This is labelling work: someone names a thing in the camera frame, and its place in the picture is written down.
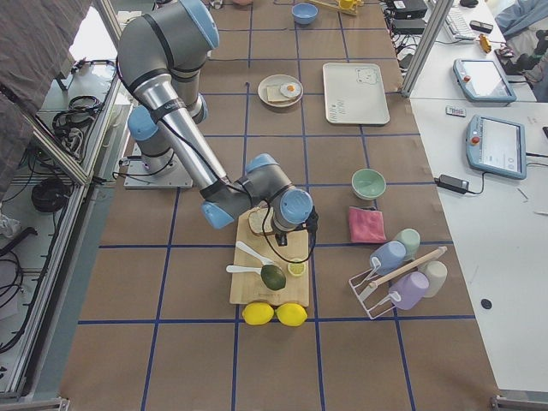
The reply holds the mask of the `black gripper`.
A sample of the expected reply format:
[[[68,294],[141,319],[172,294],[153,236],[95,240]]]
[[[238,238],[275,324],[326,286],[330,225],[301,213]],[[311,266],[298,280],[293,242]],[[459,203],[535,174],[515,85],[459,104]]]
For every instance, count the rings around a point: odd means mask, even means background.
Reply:
[[[271,228],[274,233],[275,239],[277,240],[277,245],[279,247],[287,246],[287,236],[291,232],[291,229],[286,227],[279,227],[275,222],[271,222]]]

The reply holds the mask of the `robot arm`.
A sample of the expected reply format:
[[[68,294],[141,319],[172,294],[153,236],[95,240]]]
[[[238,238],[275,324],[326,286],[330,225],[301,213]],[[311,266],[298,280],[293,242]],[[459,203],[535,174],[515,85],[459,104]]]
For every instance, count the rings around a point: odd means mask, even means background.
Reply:
[[[219,34],[201,1],[172,1],[132,20],[118,43],[120,79],[142,106],[200,189],[201,210],[221,229],[261,202],[271,207],[277,244],[288,233],[315,234],[318,215],[310,194],[297,188],[269,154],[260,154],[231,182],[198,123],[206,104],[198,92],[200,70]]]

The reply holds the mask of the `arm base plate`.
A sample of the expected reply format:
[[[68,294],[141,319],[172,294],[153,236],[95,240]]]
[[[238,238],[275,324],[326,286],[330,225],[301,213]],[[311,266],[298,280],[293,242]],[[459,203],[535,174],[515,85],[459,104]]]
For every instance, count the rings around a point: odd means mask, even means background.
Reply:
[[[189,189],[193,180],[161,135],[135,141],[124,186],[127,189]]]

